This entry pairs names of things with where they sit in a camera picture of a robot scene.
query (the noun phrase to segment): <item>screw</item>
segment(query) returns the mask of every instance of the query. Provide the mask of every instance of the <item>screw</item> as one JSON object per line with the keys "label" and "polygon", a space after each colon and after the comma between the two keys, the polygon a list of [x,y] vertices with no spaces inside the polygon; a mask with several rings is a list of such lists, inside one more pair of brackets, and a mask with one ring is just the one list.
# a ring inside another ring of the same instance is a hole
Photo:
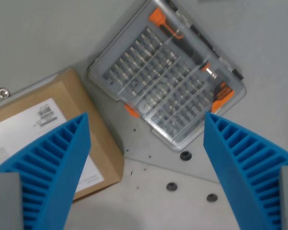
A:
{"label": "screw", "polygon": [[6,99],[10,96],[10,92],[5,88],[0,88],[0,98]]}

